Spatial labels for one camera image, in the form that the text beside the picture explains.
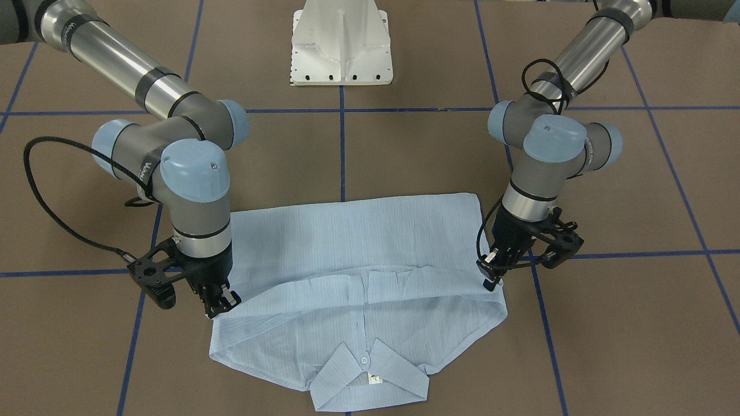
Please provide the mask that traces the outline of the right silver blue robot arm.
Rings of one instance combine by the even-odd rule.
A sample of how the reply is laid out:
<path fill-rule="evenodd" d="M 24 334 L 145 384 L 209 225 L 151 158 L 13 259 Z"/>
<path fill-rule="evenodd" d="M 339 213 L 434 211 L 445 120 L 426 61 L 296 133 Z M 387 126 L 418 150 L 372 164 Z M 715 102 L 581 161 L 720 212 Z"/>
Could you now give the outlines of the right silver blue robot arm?
<path fill-rule="evenodd" d="M 95 71 L 151 118 L 148 125 L 114 119 L 90 144 L 55 136 L 30 140 L 22 163 L 32 194 L 58 226 L 80 242 L 119 256 L 132 281 L 162 310 L 176 303 L 185 281 L 208 319 L 240 302 L 232 270 L 232 179 L 225 153 L 250 131 L 246 111 L 232 100 L 212 100 L 113 29 L 85 1 L 3 1 L 2 44 L 37 42 Z M 172 234 L 147 253 L 95 242 L 66 224 L 39 191 L 30 156 L 40 144 L 64 144 L 92 155 L 104 172 L 135 190 L 128 206 L 160 205 Z"/>

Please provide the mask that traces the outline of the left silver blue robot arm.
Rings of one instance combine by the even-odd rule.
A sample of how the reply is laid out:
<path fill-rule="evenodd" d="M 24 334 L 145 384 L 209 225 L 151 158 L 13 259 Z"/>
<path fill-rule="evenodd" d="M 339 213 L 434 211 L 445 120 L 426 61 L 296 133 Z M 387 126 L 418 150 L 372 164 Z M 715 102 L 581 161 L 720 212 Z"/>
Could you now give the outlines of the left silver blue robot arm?
<path fill-rule="evenodd" d="M 489 134 L 521 150 L 503 196 L 486 215 L 493 226 L 488 253 L 478 254 L 483 286 L 494 291 L 537 240 L 544 253 L 533 264 L 552 269 L 575 255 L 584 243 L 577 223 L 565 222 L 557 199 L 566 181 L 613 164 L 623 137 L 616 127 L 582 123 L 565 110 L 592 87 L 609 61 L 634 32 L 657 18 L 738 23 L 737 1 L 600 1 L 583 29 L 554 60 L 536 59 L 547 71 L 528 81 L 520 100 L 500 102 L 488 119 Z"/>

